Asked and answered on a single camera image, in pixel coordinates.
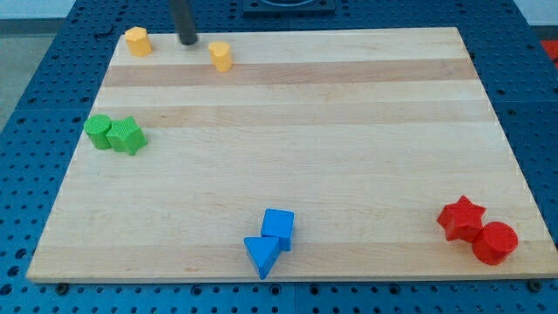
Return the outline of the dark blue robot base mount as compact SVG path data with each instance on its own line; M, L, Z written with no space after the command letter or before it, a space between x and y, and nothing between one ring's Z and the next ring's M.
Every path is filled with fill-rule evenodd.
M335 0L241 0L244 16L265 14L334 13Z

